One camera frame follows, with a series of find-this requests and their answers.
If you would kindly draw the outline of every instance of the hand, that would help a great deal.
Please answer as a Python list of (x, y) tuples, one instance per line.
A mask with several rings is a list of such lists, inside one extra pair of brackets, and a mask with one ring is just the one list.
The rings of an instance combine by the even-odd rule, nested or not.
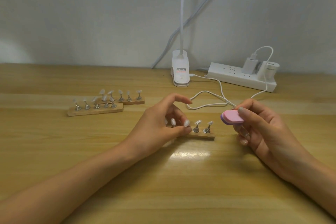
[(254, 99), (247, 99), (234, 110), (245, 122), (234, 125), (237, 139), (277, 175), (288, 182), (300, 172), (300, 164), (313, 161), (313, 156), (299, 143), (280, 116)]
[[(145, 110), (134, 129), (124, 140), (128, 147), (141, 159), (153, 154), (165, 143), (191, 132), (191, 127), (184, 127), (186, 115), (173, 103), (175, 101), (191, 104), (191, 100), (177, 93), (163, 98), (159, 103)], [(167, 128), (165, 118), (176, 120), (176, 127)]]

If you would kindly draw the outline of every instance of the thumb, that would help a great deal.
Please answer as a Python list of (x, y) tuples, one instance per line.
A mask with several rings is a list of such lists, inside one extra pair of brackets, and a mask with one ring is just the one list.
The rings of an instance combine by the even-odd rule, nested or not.
[(264, 138), (272, 136), (272, 126), (256, 113), (244, 107), (239, 107), (238, 114), (247, 124), (257, 129)]
[(170, 136), (172, 138), (185, 136), (191, 132), (191, 127), (185, 127), (185, 126), (177, 126), (174, 128), (170, 128)]

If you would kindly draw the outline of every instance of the forearm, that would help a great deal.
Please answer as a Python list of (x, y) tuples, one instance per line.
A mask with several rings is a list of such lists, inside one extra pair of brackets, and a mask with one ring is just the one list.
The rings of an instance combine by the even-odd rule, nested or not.
[(336, 172), (318, 160), (302, 166), (292, 184), (336, 218)]
[(121, 143), (2, 201), (0, 223), (59, 223), (138, 159)]

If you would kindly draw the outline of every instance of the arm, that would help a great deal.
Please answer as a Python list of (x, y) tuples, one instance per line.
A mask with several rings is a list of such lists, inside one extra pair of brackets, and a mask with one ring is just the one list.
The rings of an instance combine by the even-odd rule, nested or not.
[(234, 109), (245, 120), (234, 125), (237, 139), (277, 175), (292, 183), (336, 217), (336, 173), (315, 159), (280, 116), (253, 99)]
[[(119, 145), (1, 201), (0, 223), (60, 223), (122, 171), (190, 133), (190, 127), (182, 126), (187, 117), (174, 101), (191, 103), (187, 97), (170, 94), (148, 108)], [(178, 126), (166, 128), (165, 117), (174, 117)]]

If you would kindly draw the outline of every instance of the power outlet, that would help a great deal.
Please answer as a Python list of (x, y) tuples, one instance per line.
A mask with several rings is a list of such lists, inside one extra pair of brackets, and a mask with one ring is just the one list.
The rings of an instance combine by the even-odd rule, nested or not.
[[(257, 78), (257, 74), (244, 74), (241, 67), (228, 66), (212, 62), (210, 64), (208, 78), (215, 78), (221, 82), (228, 82), (257, 90), (265, 90), (266, 84)], [(267, 91), (273, 92), (277, 83), (274, 78), (267, 79)]]

